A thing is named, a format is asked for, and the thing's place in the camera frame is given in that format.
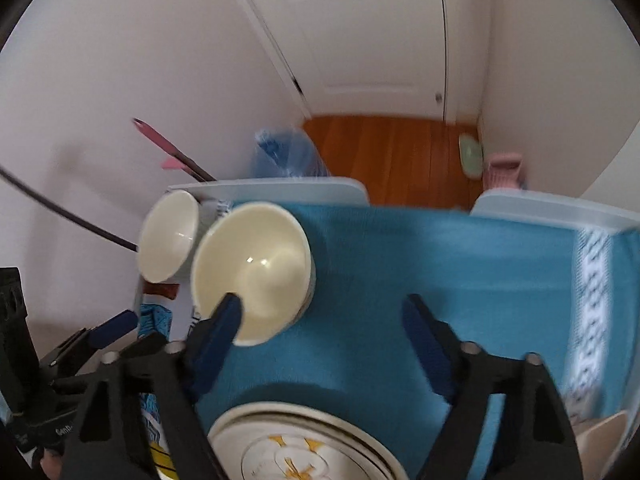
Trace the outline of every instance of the pink utensil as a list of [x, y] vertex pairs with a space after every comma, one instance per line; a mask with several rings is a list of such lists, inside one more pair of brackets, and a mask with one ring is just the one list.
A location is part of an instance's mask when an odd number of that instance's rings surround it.
[[188, 175], [195, 178], [198, 182], [203, 182], [203, 180], [189, 168], [187, 168], [183, 163], [181, 163], [174, 156], [168, 156], [166, 160], [160, 166], [163, 170], [181, 170], [187, 173]]
[[178, 150], [172, 143], [166, 140], [162, 135], [156, 132], [151, 126], [146, 124], [144, 121], [140, 119], [132, 119], [133, 124], [137, 128], [137, 130], [143, 134], [147, 139], [149, 139], [152, 143], [154, 143], [158, 148], [163, 150], [167, 155], [171, 155], [171, 157], [177, 159], [184, 165], [184, 168], [165, 168], [165, 169], [181, 169], [186, 173], [190, 174], [193, 178], [200, 182], [213, 182], [215, 178], [213, 178], [209, 173], [204, 171], [200, 166], [198, 166], [193, 160], [191, 160], [188, 156], [186, 156], [183, 152]]

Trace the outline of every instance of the cream bowl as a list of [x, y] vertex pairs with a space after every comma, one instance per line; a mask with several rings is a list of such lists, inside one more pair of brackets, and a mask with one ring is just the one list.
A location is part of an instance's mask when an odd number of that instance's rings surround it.
[[219, 220], [205, 234], [191, 268], [191, 293], [203, 318], [227, 292], [242, 299], [234, 343], [254, 346], [294, 323], [310, 303], [314, 273], [306, 235], [294, 216], [272, 203], [253, 202]]
[[199, 205], [186, 191], [164, 195], [146, 216], [138, 239], [138, 269], [151, 283], [188, 276]]

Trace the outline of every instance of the plate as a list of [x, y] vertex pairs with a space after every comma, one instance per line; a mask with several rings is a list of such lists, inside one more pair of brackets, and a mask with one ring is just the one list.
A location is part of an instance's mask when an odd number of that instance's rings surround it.
[[233, 423], [233, 421], [256, 414], [300, 416], [311, 422], [315, 421], [324, 427], [338, 431], [341, 434], [346, 434], [351, 439], [356, 440], [362, 446], [368, 448], [374, 455], [380, 457], [381, 462], [388, 466], [394, 480], [408, 480], [408, 476], [404, 468], [402, 468], [402, 465], [398, 462], [398, 459], [396, 459], [386, 447], [360, 428], [328, 413], [313, 410], [306, 406], [288, 404], [286, 402], [251, 402], [228, 410], [215, 421], [209, 430], [209, 441], [212, 442], [213, 438]]
[[387, 480], [350, 446], [297, 424], [240, 420], [212, 447], [230, 480]]
[[378, 470], [385, 476], [385, 478], [387, 478], [388, 480], [396, 480], [393, 473], [391, 472], [389, 464], [385, 463], [384, 459], [379, 456], [375, 452], [375, 450], [367, 447], [363, 443], [357, 441], [351, 435], [344, 433], [343, 431], [340, 431], [333, 426], [328, 426], [326, 424], [323, 424], [322, 422], [317, 422], [315, 420], [297, 415], [268, 415], [258, 413], [257, 415], [249, 415], [248, 417], [242, 418], [241, 420], [249, 420], [252, 417], [255, 417], [256, 420], [266, 420], [271, 422], [278, 422], [281, 424], [296, 425], [300, 428], [316, 431], [328, 438], [338, 440], [345, 446], [348, 446], [350, 449], [355, 450], [356, 452], [364, 456], [367, 460], [369, 460], [373, 465], [376, 466], [376, 468], [378, 468]]

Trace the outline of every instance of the plastic bag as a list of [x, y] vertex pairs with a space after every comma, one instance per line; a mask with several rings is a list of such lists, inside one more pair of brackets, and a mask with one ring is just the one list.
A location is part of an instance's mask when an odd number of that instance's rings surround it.
[[303, 130], [262, 130], [255, 140], [255, 178], [331, 176], [315, 144]]

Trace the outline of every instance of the blue cloth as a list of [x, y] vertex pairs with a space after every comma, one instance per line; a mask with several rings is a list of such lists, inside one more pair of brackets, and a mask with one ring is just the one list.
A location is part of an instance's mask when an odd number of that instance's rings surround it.
[[[378, 439], [414, 478], [447, 415], [401, 325], [420, 294], [462, 340], [521, 358], [535, 351], [559, 382], [572, 321], [576, 233], [457, 212], [286, 206], [304, 228], [318, 282], [307, 313], [253, 348], [233, 348], [198, 404], [208, 429], [238, 404], [281, 400], [347, 420]], [[603, 413], [617, 409], [638, 326], [637, 233], [612, 243], [612, 338]], [[490, 405], [476, 462], [488, 463], [500, 415]]]

